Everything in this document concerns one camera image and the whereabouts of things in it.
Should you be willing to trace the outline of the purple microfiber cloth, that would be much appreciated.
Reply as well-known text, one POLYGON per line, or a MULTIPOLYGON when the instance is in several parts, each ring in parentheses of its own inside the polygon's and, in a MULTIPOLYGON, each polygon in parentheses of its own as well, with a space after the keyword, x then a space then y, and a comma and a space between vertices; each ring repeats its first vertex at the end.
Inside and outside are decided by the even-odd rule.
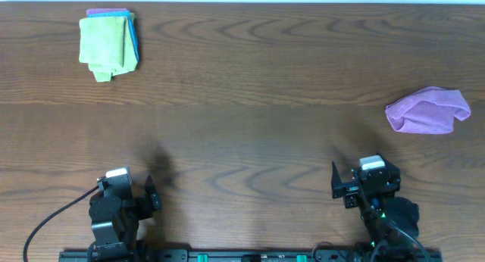
POLYGON ((471 109, 459 90, 430 86, 387 105, 385 115, 398 133, 452 133, 455 120, 466 120, 471 109))

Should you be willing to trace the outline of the green folded cloth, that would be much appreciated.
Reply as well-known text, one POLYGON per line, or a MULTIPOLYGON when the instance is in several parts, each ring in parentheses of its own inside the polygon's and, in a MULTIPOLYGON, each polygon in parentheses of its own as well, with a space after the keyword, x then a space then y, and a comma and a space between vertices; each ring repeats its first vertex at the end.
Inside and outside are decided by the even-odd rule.
POLYGON ((125 17, 85 17, 80 20, 79 62, 87 64, 98 83, 132 72, 139 62, 124 57, 125 17))

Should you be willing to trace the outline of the blue folded cloth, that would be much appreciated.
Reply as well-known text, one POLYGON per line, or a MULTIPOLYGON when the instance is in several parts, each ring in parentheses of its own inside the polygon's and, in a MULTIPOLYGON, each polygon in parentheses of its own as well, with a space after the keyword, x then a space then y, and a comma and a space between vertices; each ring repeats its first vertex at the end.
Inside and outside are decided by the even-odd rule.
POLYGON ((138 50, 138 39, 136 36, 136 29, 134 25, 134 20, 136 15, 130 11, 119 11, 111 13, 102 14, 92 14, 87 17, 125 17, 125 31, 124 31, 124 57, 127 58, 128 55, 133 56, 136 62, 139 62, 139 50, 138 50))

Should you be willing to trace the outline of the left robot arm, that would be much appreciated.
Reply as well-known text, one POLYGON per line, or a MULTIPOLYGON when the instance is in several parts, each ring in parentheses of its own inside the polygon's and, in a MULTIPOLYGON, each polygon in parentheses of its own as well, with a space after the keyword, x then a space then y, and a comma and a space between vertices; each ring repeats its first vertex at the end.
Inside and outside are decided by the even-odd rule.
POLYGON ((89 202, 89 216, 95 241, 88 247, 88 261, 151 261, 148 247, 138 240, 139 222, 161 209, 161 201, 151 176, 145 193, 135 197, 130 176, 119 174, 98 179, 99 193, 89 202))

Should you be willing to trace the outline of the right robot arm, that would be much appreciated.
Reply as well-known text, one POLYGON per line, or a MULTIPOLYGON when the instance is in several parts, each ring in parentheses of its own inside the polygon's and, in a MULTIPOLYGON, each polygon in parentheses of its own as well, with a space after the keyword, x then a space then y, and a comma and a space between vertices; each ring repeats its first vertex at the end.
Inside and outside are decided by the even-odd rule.
POLYGON ((371 250, 353 257, 362 261, 427 260, 429 254, 417 240, 419 206, 396 196, 401 186, 400 169, 375 154, 360 159, 351 172, 352 180, 343 182, 332 164, 330 185, 332 198, 341 198, 347 209, 359 209, 371 237, 371 250))

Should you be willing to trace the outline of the purple folded cloth in stack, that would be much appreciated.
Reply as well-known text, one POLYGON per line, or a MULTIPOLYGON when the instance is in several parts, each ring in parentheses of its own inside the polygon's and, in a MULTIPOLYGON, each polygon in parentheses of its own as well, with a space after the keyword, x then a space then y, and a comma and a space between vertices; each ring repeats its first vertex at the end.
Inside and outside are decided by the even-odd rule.
POLYGON ((86 11, 86 15, 92 14, 102 14, 102 13, 111 13, 111 12, 119 12, 119 11, 127 11, 126 8, 91 8, 86 11))

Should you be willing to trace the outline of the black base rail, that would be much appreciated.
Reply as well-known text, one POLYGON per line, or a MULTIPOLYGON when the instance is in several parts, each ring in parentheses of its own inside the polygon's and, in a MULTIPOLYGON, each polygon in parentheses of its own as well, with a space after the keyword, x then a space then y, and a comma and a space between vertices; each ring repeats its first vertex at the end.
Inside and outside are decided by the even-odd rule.
POLYGON ((346 261, 441 261, 440 253, 420 251, 392 256, 381 248, 372 257, 371 251, 318 249, 316 251, 187 251, 164 249, 152 251, 142 260, 152 262, 346 262, 346 261))

